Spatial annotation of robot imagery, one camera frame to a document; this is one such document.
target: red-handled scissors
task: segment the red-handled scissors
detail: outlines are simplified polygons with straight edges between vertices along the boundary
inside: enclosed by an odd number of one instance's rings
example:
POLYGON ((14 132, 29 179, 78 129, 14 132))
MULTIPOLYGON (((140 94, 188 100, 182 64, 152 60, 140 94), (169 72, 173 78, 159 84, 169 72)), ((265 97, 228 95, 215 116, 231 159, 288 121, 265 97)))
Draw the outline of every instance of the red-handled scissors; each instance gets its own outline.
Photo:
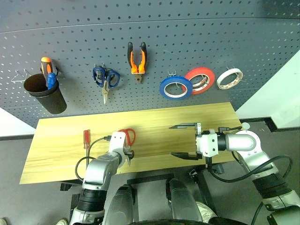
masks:
POLYGON ((127 128, 127 129, 119 130, 119 132, 124 132, 126 134, 128 146, 132 146, 133 143, 135 142, 135 131, 133 129, 131 129, 131 128, 127 128), (133 133, 133 140, 132 140, 132 142, 130 141, 129 131, 131 131, 133 133))

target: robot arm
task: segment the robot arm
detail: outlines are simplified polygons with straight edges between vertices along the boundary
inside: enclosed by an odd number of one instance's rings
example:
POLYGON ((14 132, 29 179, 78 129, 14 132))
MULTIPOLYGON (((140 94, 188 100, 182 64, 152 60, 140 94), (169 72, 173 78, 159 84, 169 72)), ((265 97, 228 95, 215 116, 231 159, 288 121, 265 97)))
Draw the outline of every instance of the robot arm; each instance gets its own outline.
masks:
MULTIPOLYGON (((190 156, 185 152, 172 152, 171 154, 190 160, 198 160, 202 156, 206 157, 206 164, 212 175, 211 157, 218 154, 220 150, 236 151, 238 153, 241 166, 246 173, 249 173, 270 160, 269 156, 262 150, 259 137, 251 132, 242 130, 236 134, 223 133, 229 131, 227 127, 220 127, 219 132, 214 129, 201 132, 200 123, 179 124, 171 128, 187 128, 194 126, 196 130, 196 155, 190 156)), ((268 217, 268 220, 284 221, 286 224, 292 224, 294 219, 298 221, 300 217, 300 198, 294 190, 291 190, 282 177, 274 163, 269 163, 250 176, 256 189, 262 196, 262 203, 267 210, 275 212, 268 217)), ((224 182, 234 182, 234 180, 224 180, 224 182)))
POLYGON ((133 151, 126 145, 123 132, 112 134, 109 150, 92 160, 86 170, 77 207, 73 211, 70 225, 99 225, 104 218, 104 203, 111 177, 125 160, 133 158, 133 151))

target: gray floor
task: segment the gray floor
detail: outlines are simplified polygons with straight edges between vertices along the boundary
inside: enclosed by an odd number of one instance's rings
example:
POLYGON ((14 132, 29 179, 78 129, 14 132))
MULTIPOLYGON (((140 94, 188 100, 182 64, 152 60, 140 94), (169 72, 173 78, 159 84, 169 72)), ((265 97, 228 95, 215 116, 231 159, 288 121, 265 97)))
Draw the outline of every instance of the gray floor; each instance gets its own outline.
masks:
MULTIPOLYGON (((287 131, 270 133, 262 122, 251 123, 251 131, 258 134, 262 141, 262 149, 270 157, 278 154, 288 154, 294 159, 293 169, 287 178, 290 187, 299 194, 300 172, 300 133, 287 131)), ((31 140, 0 141, 0 218, 5 217, 12 225, 51 225, 60 218, 69 217, 72 194, 80 191, 73 187, 67 192, 61 192, 60 183, 42 183, 19 185, 19 180, 30 147, 31 140)), ((283 171, 285 160, 276 162, 283 171)), ((234 178, 244 172, 236 162, 224 164, 224 178, 234 178)), ((119 186, 127 179, 152 176, 164 173, 174 173, 184 181, 197 200, 201 200, 197 186, 187 176, 189 168, 175 168, 161 171, 129 173, 115 175, 108 192, 109 203, 119 186)), ((236 219, 250 224, 253 213, 260 202, 260 196, 250 180, 226 184, 205 174, 219 216, 236 219)), ((171 211, 165 198, 165 181, 153 181, 136 185, 138 189, 138 204, 140 220, 153 218, 170 218, 171 211)), ((267 224, 268 212, 263 208, 256 225, 267 224)))

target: white wall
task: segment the white wall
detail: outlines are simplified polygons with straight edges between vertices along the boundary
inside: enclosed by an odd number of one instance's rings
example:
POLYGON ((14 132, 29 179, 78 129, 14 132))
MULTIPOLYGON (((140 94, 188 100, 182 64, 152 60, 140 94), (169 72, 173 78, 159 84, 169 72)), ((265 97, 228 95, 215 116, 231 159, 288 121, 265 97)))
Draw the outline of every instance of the white wall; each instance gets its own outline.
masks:
POLYGON ((300 127, 300 51, 236 113, 240 119, 271 117, 277 128, 300 127))
POLYGON ((32 135, 34 132, 35 128, 0 108, 0 137, 32 135))

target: tape roll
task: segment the tape roll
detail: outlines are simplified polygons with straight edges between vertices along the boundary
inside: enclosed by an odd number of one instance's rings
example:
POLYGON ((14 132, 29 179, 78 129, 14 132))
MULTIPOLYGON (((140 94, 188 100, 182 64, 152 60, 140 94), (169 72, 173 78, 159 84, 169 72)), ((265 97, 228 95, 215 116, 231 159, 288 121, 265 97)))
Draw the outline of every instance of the tape roll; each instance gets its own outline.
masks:
POLYGON ((240 71, 237 68, 229 69, 226 72, 222 73, 221 76, 217 79, 217 86, 222 90, 230 89, 235 85, 237 85, 242 80, 242 78, 243 78, 242 71, 240 71), (231 74, 236 74, 236 78, 228 84, 221 85, 221 82, 231 74))
POLYGON ((168 77, 168 78, 164 79, 161 82, 160 87, 159 87, 160 94, 164 98, 167 98, 167 99, 170 99, 170 100, 183 100, 183 99, 186 99, 192 94, 192 89, 193 89, 192 83, 188 79, 186 79, 182 76, 168 77), (168 85, 172 84, 172 83, 181 84, 183 87, 185 87, 185 90, 183 90, 184 92, 180 95, 172 95, 172 94, 168 93, 166 91, 166 87, 168 85))
POLYGON ((202 76, 203 79, 199 83, 193 84, 192 95, 207 91, 215 81, 215 74, 211 69, 206 67, 198 67, 192 69, 185 75, 185 78, 190 81, 196 76, 202 76))

